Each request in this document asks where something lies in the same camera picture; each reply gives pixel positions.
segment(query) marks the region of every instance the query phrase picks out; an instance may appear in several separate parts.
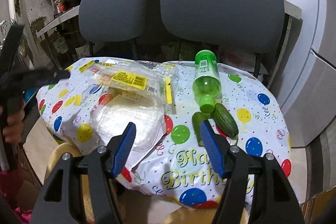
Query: green balloon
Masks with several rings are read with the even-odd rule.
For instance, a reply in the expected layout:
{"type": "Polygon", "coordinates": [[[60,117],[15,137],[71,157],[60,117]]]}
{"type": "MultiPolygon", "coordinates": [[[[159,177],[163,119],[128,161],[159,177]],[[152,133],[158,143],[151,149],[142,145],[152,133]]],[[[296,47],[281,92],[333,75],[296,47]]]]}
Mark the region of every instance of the green balloon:
{"type": "Polygon", "coordinates": [[[228,75],[229,79],[233,82],[239,83],[242,79],[238,75],[228,75]]]}
{"type": "Polygon", "coordinates": [[[43,105],[43,107],[41,108],[41,115],[43,114],[44,110],[45,110],[45,105],[43,105]]]}
{"type": "Polygon", "coordinates": [[[182,124],[175,126],[170,133],[170,137],[176,144],[185,143],[190,137],[189,128],[182,124]]]}

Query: birthday tablecloth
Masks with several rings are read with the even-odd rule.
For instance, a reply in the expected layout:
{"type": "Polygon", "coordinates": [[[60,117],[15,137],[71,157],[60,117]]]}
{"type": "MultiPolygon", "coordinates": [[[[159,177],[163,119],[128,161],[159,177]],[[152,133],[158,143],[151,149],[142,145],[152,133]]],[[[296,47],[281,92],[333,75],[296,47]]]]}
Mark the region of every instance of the birthday tablecloth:
{"type": "MultiPolygon", "coordinates": [[[[96,63],[110,58],[83,58],[68,68],[71,77],[56,85],[42,87],[37,94],[41,117],[57,140],[66,135],[87,154],[99,143],[90,126],[90,114],[110,96],[108,91],[80,73],[79,68],[91,60],[96,63]],[[82,103],[83,91],[90,97],[82,103]]],[[[119,64],[131,61],[115,59],[119,64]]],[[[194,100],[194,62],[170,62],[178,68],[179,87],[174,104],[166,108],[167,132],[132,170],[124,169],[118,181],[126,188],[148,195],[159,195],[193,208],[218,206],[226,180],[214,172],[204,147],[199,147],[192,126],[192,115],[199,111],[194,100]]],[[[272,153],[285,175],[291,173],[289,134],[274,96],[248,72],[218,64],[222,84],[222,103],[235,119],[238,142],[227,137],[250,155],[272,153]]],[[[226,136],[213,120],[216,133],[226,136]]],[[[253,176],[249,176],[246,204],[252,203],[253,176]]]]}

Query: metal screw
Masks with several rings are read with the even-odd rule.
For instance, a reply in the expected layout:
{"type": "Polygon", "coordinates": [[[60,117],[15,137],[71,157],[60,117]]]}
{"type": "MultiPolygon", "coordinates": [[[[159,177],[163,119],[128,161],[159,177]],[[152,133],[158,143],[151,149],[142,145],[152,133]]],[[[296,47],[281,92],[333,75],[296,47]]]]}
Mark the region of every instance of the metal screw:
{"type": "Polygon", "coordinates": [[[233,145],[230,147],[230,150],[232,153],[238,153],[239,152],[239,147],[236,145],[233,145]]]}
{"type": "Polygon", "coordinates": [[[273,156],[273,154],[271,154],[271,153],[266,153],[266,154],[265,154],[265,157],[266,157],[266,159],[268,159],[268,160],[274,160],[274,156],[273,156]]]}
{"type": "Polygon", "coordinates": [[[62,155],[62,159],[63,160],[68,160],[68,159],[70,159],[70,153],[64,153],[63,155],[62,155]]]}
{"type": "Polygon", "coordinates": [[[103,145],[97,148],[97,152],[98,152],[99,154],[103,154],[103,153],[105,153],[106,150],[107,150],[106,146],[103,146],[103,145]]]}

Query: white appliance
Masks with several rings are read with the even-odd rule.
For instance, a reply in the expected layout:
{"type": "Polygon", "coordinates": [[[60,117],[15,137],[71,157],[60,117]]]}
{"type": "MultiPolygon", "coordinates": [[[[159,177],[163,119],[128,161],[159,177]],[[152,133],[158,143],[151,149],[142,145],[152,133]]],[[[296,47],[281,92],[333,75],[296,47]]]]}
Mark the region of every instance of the white appliance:
{"type": "Polygon", "coordinates": [[[270,87],[293,147],[304,147],[336,115],[336,0],[288,0],[302,8],[270,87]]]}

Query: chair backrest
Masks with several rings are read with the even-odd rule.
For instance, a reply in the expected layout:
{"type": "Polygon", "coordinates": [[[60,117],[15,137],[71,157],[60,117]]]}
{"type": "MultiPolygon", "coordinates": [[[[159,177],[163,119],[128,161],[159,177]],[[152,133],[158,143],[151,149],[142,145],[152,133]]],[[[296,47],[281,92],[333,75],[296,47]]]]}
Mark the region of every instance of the chair backrest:
{"type": "Polygon", "coordinates": [[[79,28],[90,42],[126,41],[141,35],[147,0],[82,0],[79,28]]]}
{"type": "Polygon", "coordinates": [[[270,52],[279,43],[284,0],[161,0],[166,29],[183,39],[270,52]]]}

